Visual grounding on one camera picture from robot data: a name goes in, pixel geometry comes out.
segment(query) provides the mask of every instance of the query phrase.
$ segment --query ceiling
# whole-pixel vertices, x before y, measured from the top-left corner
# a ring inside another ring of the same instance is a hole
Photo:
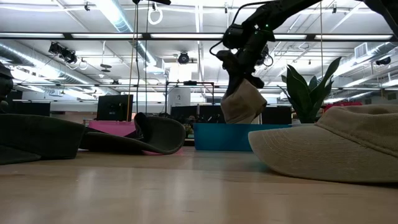
[[[116,32],[114,26],[107,20],[104,14],[90,3],[91,11],[82,10],[85,2],[83,0],[59,1],[65,9],[75,11],[38,12],[42,9],[60,9],[55,1],[51,0],[0,0],[0,30],[3,32]],[[147,1],[142,1],[138,13],[138,26],[134,27],[138,32],[196,32],[197,17],[195,6],[203,4],[203,32],[224,32],[227,21],[231,23],[235,16],[236,9],[253,0],[172,0],[171,6],[158,7],[163,11],[163,19],[157,25],[147,23]],[[333,14],[330,9],[333,3],[337,5],[337,12]],[[134,5],[130,0],[119,0],[124,8],[127,20],[133,24],[135,18]],[[224,5],[228,4],[229,13],[224,13]],[[19,8],[19,10],[6,9],[5,7]],[[278,29],[277,33],[333,33],[333,34],[391,34],[392,31],[382,16],[370,12],[365,4],[357,1],[347,0],[324,0],[322,2],[322,27],[320,19],[319,4],[311,6],[307,10],[291,16]],[[249,17],[255,8],[242,10],[236,20],[240,24]],[[152,14],[152,19],[158,19],[157,13]],[[48,49],[49,40],[18,40],[19,43],[44,55],[51,55]],[[216,42],[203,41],[204,48],[204,82],[216,82],[225,85],[228,82],[228,73],[221,68],[221,62],[209,54],[209,49]],[[60,44],[84,58],[90,66],[86,70],[77,72],[90,77],[100,83],[111,83],[113,80],[128,79],[130,77],[132,47],[127,41],[106,41],[106,49],[103,54],[103,43],[97,40],[62,40]],[[192,40],[168,40],[168,41],[147,41],[148,51],[166,61],[166,68],[175,64],[175,56],[181,51],[188,52],[191,58],[198,58],[197,41]],[[274,56],[274,64],[271,67],[259,67],[256,76],[261,77],[265,83],[281,82],[280,74],[284,72],[287,64],[293,65],[299,73],[304,74],[307,80],[317,75],[337,57],[347,57],[354,53],[354,48],[362,42],[281,42],[269,43],[271,55]],[[214,51],[222,50],[223,46],[217,46]],[[392,58],[388,68],[395,67],[398,57]],[[100,78],[101,63],[112,65],[111,72]],[[358,80],[371,74],[370,63],[364,63],[356,72],[343,74],[341,77]],[[139,60],[138,64],[141,77],[145,74],[144,64]],[[200,80],[197,67],[193,67],[192,80]],[[387,69],[386,66],[377,67],[378,70]],[[132,65],[132,78],[137,78],[137,65]],[[163,76],[147,74],[148,78],[156,78],[164,82]],[[368,80],[365,83],[374,83],[377,78]],[[279,90],[264,90],[269,93],[279,93]]]

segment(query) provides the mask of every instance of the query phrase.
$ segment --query wooden table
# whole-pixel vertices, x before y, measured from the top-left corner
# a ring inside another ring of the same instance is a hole
[[[283,177],[252,153],[0,166],[0,223],[397,223],[398,189]]]

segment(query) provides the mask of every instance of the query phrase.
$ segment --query beige bucket hat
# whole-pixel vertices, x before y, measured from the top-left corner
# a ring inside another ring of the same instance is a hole
[[[267,101],[249,81],[243,79],[236,91],[221,100],[221,109],[227,124],[251,124]]]
[[[284,175],[398,182],[398,105],[333,107],[315,125],[251,132],[249,142]]]

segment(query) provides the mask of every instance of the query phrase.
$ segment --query teal plastic tub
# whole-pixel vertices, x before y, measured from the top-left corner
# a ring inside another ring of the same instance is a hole
[[[273,124],[194,124],[195,148],[199,151],[252,152],[249,132],[290,127]]]

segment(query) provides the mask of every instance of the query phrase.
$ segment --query security camera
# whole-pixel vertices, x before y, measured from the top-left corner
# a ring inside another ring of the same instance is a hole
[[[181,52],[180,56],[178,57],[178,62],[181,65],[188,64],[189,63],[188,52]]]

